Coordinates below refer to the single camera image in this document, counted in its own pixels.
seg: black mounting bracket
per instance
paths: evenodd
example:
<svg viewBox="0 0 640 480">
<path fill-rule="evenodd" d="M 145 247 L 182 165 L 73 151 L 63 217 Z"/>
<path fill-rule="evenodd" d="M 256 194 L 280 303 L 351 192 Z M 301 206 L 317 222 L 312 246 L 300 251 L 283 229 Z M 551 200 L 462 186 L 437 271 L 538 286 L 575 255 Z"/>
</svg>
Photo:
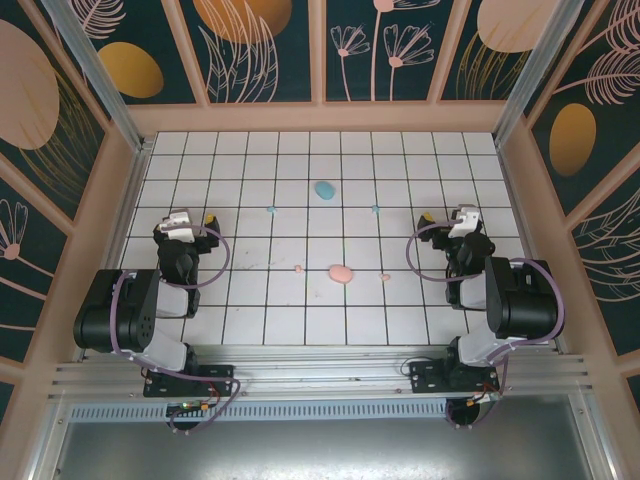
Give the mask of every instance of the black mounting bracket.
<svg viewBox="0 0 640 480">
<path fill-rule="evenodd" d="M 486 383 L 499 390 L 494 367 L 470 367 L 460 363 L 458 339 L 447 347 L 447 357 L 409 363 L 413 393 L 469 393 L 482 391 Z"/>
<path fill-rule="evenodd" d="M 199 365 L 191 375 L 233 378 L 233 365 Z M 233 385 L 229 381 L 212 382 L 221 397 L 229 397 Z M 211 397 L 210 385 L 195 380 L 182 380 L 163 373 L 147 371 L 143 390 L 145 398 Z"/>
</svg>

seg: leaf illustration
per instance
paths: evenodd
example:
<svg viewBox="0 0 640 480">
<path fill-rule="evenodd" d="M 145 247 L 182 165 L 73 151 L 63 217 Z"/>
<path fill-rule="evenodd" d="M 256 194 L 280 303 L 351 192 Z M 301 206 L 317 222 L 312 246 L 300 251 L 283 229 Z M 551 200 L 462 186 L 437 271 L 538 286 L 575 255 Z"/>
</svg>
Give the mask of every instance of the leaf illustration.
<svg viewBox="0 0 640 480">
<path fill-rule="evenodd" d="M 587 78 L 577 83 L 585 84 L 591 103 L 624 104 L 623 100 L 640 87 L 640 50 L 605 53 L 593 64 Z"/>
<path fill-rule="evenodd" d="M 254 15 L 247 2 L 244 15 L 230 0 L 221 0 L 217 8 L 210 0 L 202 5 L 209 24 L 219 32 L 212 37 L 200 28 L 209 50 L 207 90 L 213 100 L 271 101 L 278 85 L 278 55 L 267 23 Z"/>
<path fill-rule="evenodd" d="M 123 0 L 70 0 L 70 4 L 87 37 L 98 40 L 109 38 L 126 16 Z"/>
<path fill-rule="evenodd" d="M 215 102 L 226 102 L 229 96 L 229 72 L 222 58 L 219 45 L 202 27 L 198 27 L 209 51 L 209 74 L 207 75 L 207 91 Z"/>
<path fill-rule="evenodd" d="M 640 45 L 640 0 L 616 2 L 605 30 L 611 48 L 622 53 Z"/>
<path fill-rule="evenodd" d="M 585 219 L 574 238 L 598 300 L 640 295 L 640 189 L 617 208 Z"/>
</svg>

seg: small pink piece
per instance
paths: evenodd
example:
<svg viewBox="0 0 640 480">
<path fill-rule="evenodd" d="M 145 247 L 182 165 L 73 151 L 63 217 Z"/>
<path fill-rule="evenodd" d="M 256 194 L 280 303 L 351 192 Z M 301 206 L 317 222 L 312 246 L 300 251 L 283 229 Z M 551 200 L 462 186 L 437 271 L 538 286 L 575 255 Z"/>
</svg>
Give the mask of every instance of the small pink piece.
<svg viewBox="0 0 640 480">
<path fill-rule="evenodd" d="M 334 282 L 346 285 L 353 279 L 353 272 L 344 265 L 334 265 L 329 269 L 329 278 Z"/>
</svg>

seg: blue oval object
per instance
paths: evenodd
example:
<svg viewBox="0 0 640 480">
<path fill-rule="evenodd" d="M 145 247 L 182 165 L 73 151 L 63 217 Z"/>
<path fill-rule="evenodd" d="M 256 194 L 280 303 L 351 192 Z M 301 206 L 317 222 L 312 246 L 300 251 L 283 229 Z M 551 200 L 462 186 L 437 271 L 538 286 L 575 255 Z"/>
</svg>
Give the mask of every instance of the blue oval object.
<svg viewBox="0 0 640 480">
<path fill-rule="evenodd" d="M 323 200 L 331 200 L 336 194 L 336 189 L 329 182 L 316 183 L 316 193 Z"/>
</svg>

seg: pink circle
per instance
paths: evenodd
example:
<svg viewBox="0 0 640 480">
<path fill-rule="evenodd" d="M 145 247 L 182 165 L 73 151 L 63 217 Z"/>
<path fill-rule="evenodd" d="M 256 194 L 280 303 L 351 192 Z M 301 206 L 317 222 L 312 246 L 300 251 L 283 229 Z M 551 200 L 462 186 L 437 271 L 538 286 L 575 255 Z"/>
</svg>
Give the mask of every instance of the pink circle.
<svg viewBox="0 0 640 480">
<path fill-rule="evenodd" d="M 20 255 L 20 244 L 12 243 L 4 250 L 4 258 L 5 260 L 15 260 Z"/>
<path fill-rule="evenodd" d="M 329 269 L 329 278 L 334 282 L 346 285 L 353 279 L 353 272 L 344 265 L 334 265 Z"/>
</svg>

